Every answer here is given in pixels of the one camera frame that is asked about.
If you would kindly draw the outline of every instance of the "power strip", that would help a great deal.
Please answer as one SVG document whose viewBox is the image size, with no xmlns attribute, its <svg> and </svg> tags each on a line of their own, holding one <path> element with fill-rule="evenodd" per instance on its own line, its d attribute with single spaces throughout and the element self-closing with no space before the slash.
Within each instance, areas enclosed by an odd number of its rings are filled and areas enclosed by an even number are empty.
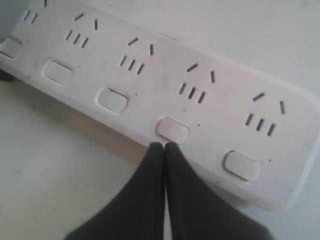
<svg viewBox="0 0 320 240">
<path fill-rule="evenodd" d="M 33 0 L 0 52 L 6 72 L 140 144 L 177 142 L 264 209 L 297 197 L 320 147 L 310 93 L 77 1 Z"/>
</svg>

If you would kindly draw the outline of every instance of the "floor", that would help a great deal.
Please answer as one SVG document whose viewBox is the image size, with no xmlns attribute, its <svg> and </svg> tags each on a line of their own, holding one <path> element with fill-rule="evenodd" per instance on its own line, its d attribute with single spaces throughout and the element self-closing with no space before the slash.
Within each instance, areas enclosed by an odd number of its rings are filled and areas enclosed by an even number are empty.
<svg viewBox="0 0 320 240">
<path fill-rule="evenodd" d="M 82 1 L 320 97 L 320 0 Z M 1 239 L 62 240 L 117 194 L 145 151 L 23 82 L 0 82 Z M 301 196 L 283 211 L 265 211 L 217 191 L 278 240 L 317 240 L 319 172 L 320 156 Z M 168 221 L 165 239 L 171 239 Z"/>
</svg>

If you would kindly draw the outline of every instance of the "white switch button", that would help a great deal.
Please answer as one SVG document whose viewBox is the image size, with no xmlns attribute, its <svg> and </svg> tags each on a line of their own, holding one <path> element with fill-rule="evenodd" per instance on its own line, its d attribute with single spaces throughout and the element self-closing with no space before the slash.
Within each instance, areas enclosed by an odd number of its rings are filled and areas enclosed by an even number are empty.
<svg viewBox="0 0 320 240">
<path fill-rule="evenodd" d="M 128 104 L 128 99 L 125 96 L 109 88 L 101 92 L 98 101 L 101 106 L 118 114 L 122 113 Z"/>
<path fill-rule="evenodd" d="M 7 38 L 3 45 L 0 45 L 0 52 L 4 55 L 6 55 L 7 57 L 14 59 L 16 57 L 18 57 L 20 51 L 21 51 L 21 44 L 10 39 Z"/>
<path fill-rule="evenodd" d="M 160 121 L 157 132 L 161 136 L 177 144 L 183 144 L 189 136 L 189 129 L 186 126 L 168 117 Z"/>
<path fill-rule="evenodd" d="M 256 180 L 260 174 L 260 164 L 236 151 L 226 156 L 224 167 L 233 174 L 247 180 Z"/>
<path fill-rule="evenodd" d="M 45 75 L 62 85 L 68 84 L 72 76 L 72 70 L 66 66 L 52 61 L 45 71 Z"/>
</svg>

